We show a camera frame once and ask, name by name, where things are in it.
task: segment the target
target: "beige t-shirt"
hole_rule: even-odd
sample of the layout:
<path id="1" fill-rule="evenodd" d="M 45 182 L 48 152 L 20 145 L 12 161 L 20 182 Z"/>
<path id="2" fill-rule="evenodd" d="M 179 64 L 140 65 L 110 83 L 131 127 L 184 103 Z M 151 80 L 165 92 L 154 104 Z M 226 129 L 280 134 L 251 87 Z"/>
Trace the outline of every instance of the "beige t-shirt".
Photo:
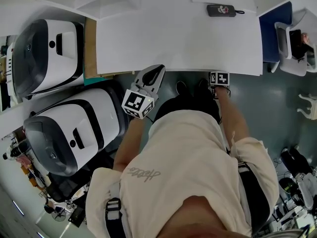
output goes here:
<path id="1" fill-rule="evenodd" d="M 271 210 L 278 199 L 274 165 L 261 141 L 235 143 L 240 160 L 252 163 L 261 176 Z M 89 230 L 107 238 L 105 207 L 109 186 L 121 179 L 120 198 L 134 238 L 155 238 L 190 196 L 204 196 L 225 227 L 251 235 L 239 192 L 238 161 L 226 153 L 219 125 L 200 111 L 174 111 L 157 120 L 143 151 L 123 173 L 95 170 L 86 216 Z"/>

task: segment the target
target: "desk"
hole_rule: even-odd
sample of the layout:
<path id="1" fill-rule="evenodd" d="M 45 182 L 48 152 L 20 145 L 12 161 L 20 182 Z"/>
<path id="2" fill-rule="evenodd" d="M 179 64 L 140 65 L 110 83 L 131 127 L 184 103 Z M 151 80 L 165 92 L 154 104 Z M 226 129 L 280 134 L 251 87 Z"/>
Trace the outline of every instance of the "desk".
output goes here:
<path id="1" fill-rule="evenodd" d="M 206 4 L 191 0 L 142 0 L 141 9 L 97 22 L 97 72 L 226 70 L 262 74 L 262 41 L 255 12 L 208 17 Z"/>

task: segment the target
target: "floor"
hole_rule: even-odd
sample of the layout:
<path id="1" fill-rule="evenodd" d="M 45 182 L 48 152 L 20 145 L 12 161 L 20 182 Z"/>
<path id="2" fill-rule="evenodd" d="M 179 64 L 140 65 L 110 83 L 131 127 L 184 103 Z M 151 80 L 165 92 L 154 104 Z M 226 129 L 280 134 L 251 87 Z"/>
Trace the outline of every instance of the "floor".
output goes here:
<path id="1" fill-rule="evenodd" d="M 278 174 L 285 173 L 285 167 L 279 163 L 279 154 L 285 146 L 299 144 L 300 152 L 317 165 L 317 121 L 304 118 L 296 112 L 297 108 L 305 108 L 307 103 L 298 97 L 299 93 L 317 95 L 317 76 L 308 73 L 298 77 L 281 70 L 269 73 L 264 65 L 262 76 L 231 74 L 231 100 L 242 111 L 250 128 L 251 136 L 262 140 L 273 160 L 276 161 Z M 207 72 L 167 72 L 158 92 L 159 100 L 149 114 L 153 119 L 160 105 L 176 96 L 175 84 L 183 80 L 190 90 Z M 130 88 L 135 75 L 123 74 L 116 79 L 124 89 Z M 142 146 L 146 144 L 151 122 L 147 119 L 146 131 Z"/>

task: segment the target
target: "strap buckle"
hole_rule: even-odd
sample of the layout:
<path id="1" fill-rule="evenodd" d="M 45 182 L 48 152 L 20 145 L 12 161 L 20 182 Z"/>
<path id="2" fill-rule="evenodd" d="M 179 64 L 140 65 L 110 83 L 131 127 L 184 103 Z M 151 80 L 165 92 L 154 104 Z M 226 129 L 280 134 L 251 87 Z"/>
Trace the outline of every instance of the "strap buckle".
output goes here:
<path id="1" fill-rule="evenodd" d="M 238 164 L 238 172 L 239 173 L 244 173 L 250 171 L 249 166 L 245 162 L 241 162 Z"/>
<path id="2" fill-rule="evenodd" d="M 120 219 L 121 200 L 117 197 L 110 199 L 106 205 L 106 219 Z"/>

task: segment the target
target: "button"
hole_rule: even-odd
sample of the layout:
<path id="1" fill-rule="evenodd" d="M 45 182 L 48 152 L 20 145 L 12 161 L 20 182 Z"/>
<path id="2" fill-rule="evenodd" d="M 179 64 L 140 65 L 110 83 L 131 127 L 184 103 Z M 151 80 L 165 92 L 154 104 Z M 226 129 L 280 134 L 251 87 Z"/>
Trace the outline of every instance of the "button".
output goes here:
<path id="1" fill-rule="evenodd" d="M 55 48 L 55 41 L 50 41 L 49 47 L 52 49 Z"/>
<path id="2" fill-rule="evenodd" d="M 71 140 L 71 141 L 69 142 L 69 144 L 70 144 L 71 147 L 75 147 L 75 146 L 76 146 L 75 140 Z"/>

